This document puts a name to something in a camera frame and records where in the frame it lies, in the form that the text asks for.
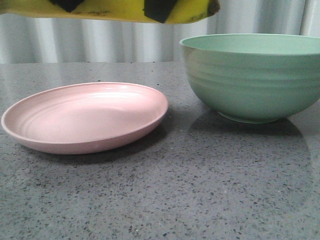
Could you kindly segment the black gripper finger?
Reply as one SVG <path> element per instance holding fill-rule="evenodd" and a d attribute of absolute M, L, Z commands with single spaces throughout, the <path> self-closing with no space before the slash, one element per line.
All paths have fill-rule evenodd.
<path fill-rule="evenodd" d="M 75 10 L 84 0 L 50 0 L 54 5 L 58 5 L 60 8 L 68 13 Z"/>
<path fill-rule="evenodd" d="M 144 0 L 144 15 L 159 23 L 165 23 L 177 0 Z"/>

